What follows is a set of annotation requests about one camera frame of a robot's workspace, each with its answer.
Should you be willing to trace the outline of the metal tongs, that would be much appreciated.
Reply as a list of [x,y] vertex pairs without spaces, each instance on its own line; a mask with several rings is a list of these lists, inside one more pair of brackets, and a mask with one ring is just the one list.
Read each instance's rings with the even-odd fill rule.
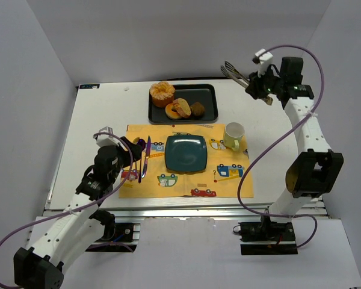
[[227,78],[234,80],[237,84],[244,87],[245,89],[250,85],[250,81],[228,61],[224,62],[224,66],[220,66],[221,72]]

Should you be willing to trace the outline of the orange swirl bun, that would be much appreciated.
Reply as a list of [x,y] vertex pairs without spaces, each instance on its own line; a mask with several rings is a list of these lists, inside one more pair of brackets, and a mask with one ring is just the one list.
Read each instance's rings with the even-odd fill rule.
[[165,108],[174,101],[175,87],[167,81],[152,84],[149,91],[154,106],[158,108]]

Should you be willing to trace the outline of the brown chocolate muffin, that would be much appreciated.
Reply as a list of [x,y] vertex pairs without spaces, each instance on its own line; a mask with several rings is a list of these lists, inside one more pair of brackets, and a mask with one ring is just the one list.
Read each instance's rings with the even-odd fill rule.
[[200,102],[193,103],[190,110],[194,117],[202,117],[205,113],[205,107]]

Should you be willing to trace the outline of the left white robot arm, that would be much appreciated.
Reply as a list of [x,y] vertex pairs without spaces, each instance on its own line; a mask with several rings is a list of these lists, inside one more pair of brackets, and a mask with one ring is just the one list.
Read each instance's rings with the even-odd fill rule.
[[22,288],[60,288],[70,266],[98,240],[115,234],[114,215],[101,210],[120,172],[140,160],[140,141],[96,137],[99,150],[64,214],[29,248],[14,255],[14,281]]

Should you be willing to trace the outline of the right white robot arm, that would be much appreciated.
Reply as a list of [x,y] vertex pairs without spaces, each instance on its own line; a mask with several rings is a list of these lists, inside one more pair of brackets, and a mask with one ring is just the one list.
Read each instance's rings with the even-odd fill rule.
[[344,158],[332,151],[313,112],[312,88],[302,83],[303,59],[284,57],[277,72],[273,72],[270,53],[255,56],[253,62],[259,68],[250,74],[246,92],[254,99],[277,96],[294,129],[298,149],[285,175],[285,190],[261,218],[265,232],[277,231],[285,229],[301,207],[332,190]]

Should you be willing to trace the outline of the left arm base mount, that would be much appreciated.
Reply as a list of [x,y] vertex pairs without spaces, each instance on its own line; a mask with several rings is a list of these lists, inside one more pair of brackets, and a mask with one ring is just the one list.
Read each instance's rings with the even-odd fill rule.
[[139,223],[115,223],[114,235],[109,233],[92,244],[87,252],[133,253],[140,237]]

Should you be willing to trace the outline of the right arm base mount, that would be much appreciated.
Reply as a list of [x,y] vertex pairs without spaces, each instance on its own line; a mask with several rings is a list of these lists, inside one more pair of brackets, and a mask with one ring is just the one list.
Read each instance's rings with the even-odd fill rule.
[[292,223],[241,222],[233,227],[233,233],[240,237],[244,256],[298,254]]

